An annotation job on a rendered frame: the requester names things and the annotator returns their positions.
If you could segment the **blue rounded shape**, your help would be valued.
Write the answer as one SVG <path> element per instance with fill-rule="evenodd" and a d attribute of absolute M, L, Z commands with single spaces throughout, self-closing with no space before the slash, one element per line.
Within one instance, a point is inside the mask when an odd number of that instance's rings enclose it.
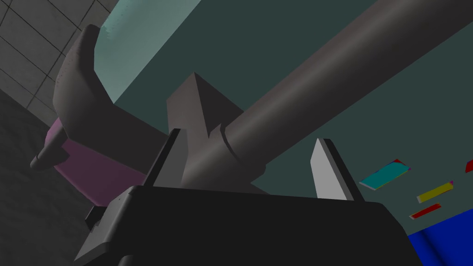
<path fill-rule="evenodd" d="M 473 266 L 473 209 L 408 237 L 423 266 Z"/>

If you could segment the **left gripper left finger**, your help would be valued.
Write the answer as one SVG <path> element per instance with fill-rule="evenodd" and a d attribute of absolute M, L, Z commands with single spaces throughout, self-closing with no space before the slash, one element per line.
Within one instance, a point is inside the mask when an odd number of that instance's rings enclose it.
<path fill-rule="evenodd" d="M 180 187 L 188 160 L 188 133 L 174 128 L 143 183 L 149 187 Z"/>

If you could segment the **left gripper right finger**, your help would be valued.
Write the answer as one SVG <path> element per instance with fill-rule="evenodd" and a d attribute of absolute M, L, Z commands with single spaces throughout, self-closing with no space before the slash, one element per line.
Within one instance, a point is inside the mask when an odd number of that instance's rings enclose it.
<path fill-rule="evenodd" d="M 365 200 L 331 139 L 316 140 L 310 165 L 318 198 Z"/>

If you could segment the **yellow flat magnet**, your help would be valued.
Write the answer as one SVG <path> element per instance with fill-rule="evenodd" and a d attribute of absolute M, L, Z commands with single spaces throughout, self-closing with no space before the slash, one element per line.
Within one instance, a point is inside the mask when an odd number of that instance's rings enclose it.
<path fill-rule="evenodd" d="M 454 181 L 451 180 L 448 183 L 445 183 L 443 185 L 438 186 L 437 188 L 434 188 L 430 191 L 427 191 L 425 193 L 422 193 L 417 196 L 417 201 L 418 203 L 423 203 L 428 200 L 431 200 L 434 197 L 437 197 L 445 192 L 448 192 L 454 188 Z"/>

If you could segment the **teal flat magnet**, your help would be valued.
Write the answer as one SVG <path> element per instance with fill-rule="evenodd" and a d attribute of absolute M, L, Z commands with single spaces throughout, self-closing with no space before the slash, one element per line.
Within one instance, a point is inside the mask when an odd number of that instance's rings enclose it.
<path fill-rule="evenodd" d="M 371 190 L 377 190 L 410 170 L 411 168 L 409 166 L 396 159 L 375 173 L 362 179 L 359 184 Z"/>

